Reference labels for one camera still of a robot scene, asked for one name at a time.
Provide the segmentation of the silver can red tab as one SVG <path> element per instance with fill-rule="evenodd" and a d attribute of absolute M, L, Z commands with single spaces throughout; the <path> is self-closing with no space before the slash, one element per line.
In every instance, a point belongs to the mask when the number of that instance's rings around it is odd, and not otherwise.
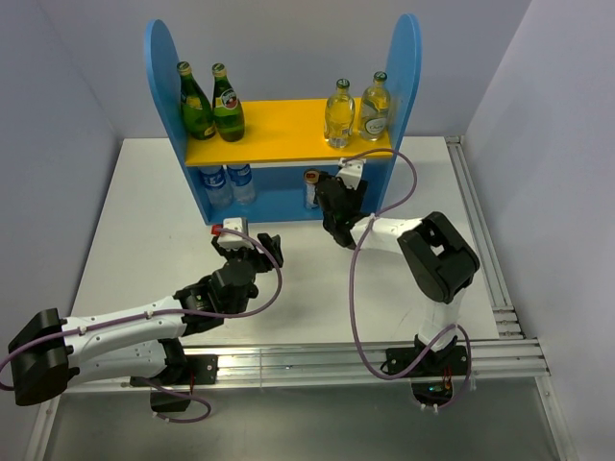
<path fill-rule="evenodd" d="M 320 172 L 317 169 L 307 169 L 304 172 L 304 195 L 306 209 L 314 209 L 318 207 L 316 199 L 316 184 L 319 181 Z"/>

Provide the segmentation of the clear bottle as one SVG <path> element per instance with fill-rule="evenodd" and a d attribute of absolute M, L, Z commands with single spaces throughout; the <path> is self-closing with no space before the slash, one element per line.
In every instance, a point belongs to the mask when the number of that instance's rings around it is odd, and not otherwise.
<path fill-rule="evenodd" d="M 348 146 L 356 115 L 355 99 L 350 94 L 350 81 L 338 79 L 335 92 L 328 98 L 325 109 L 324 137 L 335 149 Z"/>
<path fill-rule="evenodd" d="M 387 74 L 378 71 L 362 93 L 359 111 L 359 135 L 369 141 L 382 137 L 388 125 L 391 96 L 386 88 Z"/>

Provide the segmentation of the green Perrier glass bottle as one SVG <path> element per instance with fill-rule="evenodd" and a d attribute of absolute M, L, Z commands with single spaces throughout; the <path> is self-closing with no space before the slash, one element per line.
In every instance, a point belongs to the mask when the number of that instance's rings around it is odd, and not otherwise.
<path fill-rule="evenodd" d="M 245 134 L 245 118 L 241 103 L 231 85 L 226 66 L 212 66 L 214 79 L 212 111 L 216 129 L 227 142 L 236 142 Z"/>

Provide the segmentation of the tall green glass bottle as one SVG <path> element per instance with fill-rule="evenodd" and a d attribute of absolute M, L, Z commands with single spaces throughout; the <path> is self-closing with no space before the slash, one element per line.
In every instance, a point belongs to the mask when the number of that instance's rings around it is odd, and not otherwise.
<path fill-rule="evenodd" d="M 186 131 L 197 140 L 215 136 L 216 130 L 209 99 L 193 77 L 187 61 L 177 64 L 181 80 L 181 113 Z"/>

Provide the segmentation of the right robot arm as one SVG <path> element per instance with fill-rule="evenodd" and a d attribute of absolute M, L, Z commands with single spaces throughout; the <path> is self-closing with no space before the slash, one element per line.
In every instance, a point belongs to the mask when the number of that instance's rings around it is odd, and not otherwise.
<path fill-rule="evenodd" d="M 360 210 L 367 182 L 356 189 L 341 178 L 321 172 L 315 200 L 323 227 L 343 248 L 353 251 L 349 275 L 351 330 L 357 352 L 373 376 L 393 380 L 413 376 L 471 374 L 467 331 L 458 324 L 460 302 L 480 268 L 479 259 L 450 220 L 435 211 L 420 219 L 383 218 Z M 376 250 L 402 255 L 416 285 L 428 299 L 425 317 L 414 339 L 414 358 L 401 370 L 374 368 L 358 335 L 355 285 L 359 252 Z"/>

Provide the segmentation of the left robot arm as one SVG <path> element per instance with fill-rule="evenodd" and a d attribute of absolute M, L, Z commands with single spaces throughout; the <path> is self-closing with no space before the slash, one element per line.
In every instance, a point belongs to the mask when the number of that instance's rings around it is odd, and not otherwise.
<path fill-rule="evenodd" d="M 19 406 L 43 403 L 71 386 L 128 376 L 173 385 L 184 378 L 181 338 L 250 316 L 256 277 L 283 267 L 279 236 L 256 238 L 235 230 L 213 237 L 225 264 L 174 295 L 144 306 L 90 317 L 62 317 L 55 308 L 37 313 L 12 339 L 3 366 L 11 368 Z"/>

